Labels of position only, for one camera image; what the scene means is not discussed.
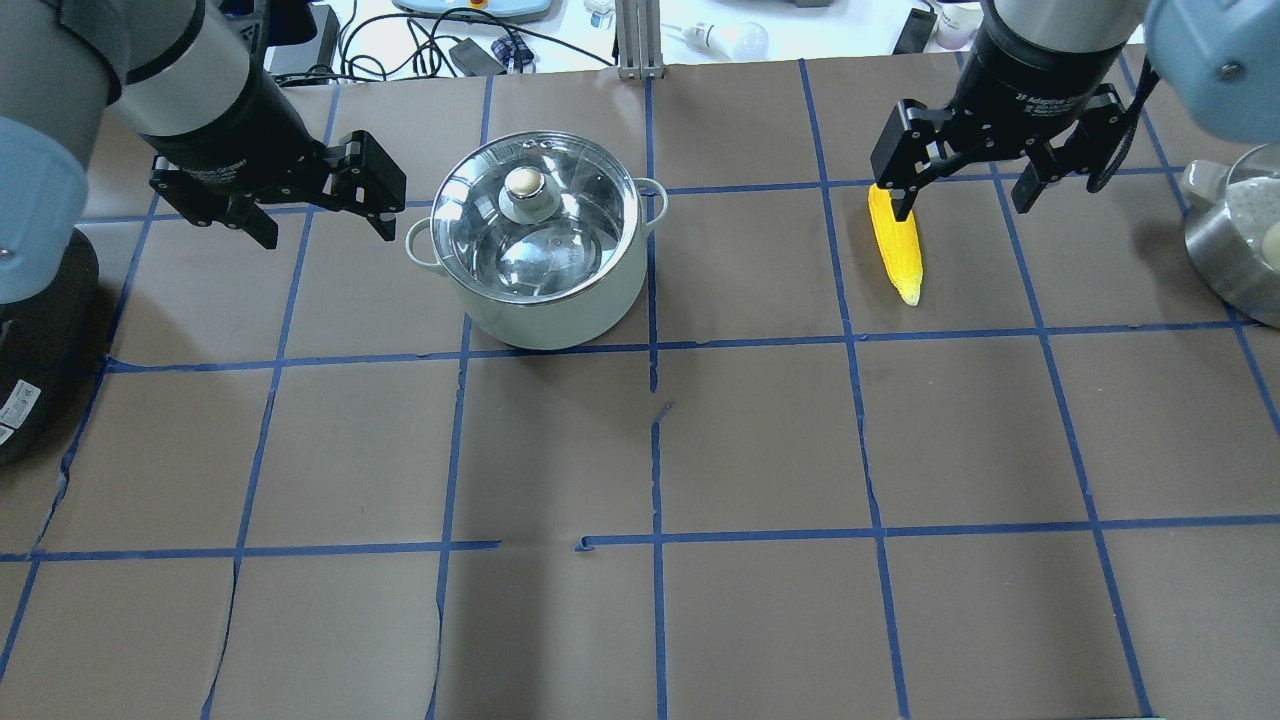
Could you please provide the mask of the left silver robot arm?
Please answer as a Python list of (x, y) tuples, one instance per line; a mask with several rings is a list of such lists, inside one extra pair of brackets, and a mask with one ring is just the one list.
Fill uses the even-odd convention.
[(266, 205), (306, 202), (397, 237), (407, 178), (366, 131), (329, 146), (210, 1), (3, 4), (5, 304), (52, 283), (90, 193), (102, 117), (155, 154), (150, 186), (193, 225), (265, 249)]

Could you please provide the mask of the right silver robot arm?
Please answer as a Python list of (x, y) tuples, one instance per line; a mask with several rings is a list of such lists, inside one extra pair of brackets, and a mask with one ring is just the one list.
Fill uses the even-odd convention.
[(952, 97), (940, 109), (899, 101), (870, 154), (896, 222), (922, 188), (986, 163), (1027, 160), (1020, 213), (1068, 176), (1103, 188), (1160, 83), (1208, 135), (1277, 140), (1275, 1), (984, 1), (982, 12)]

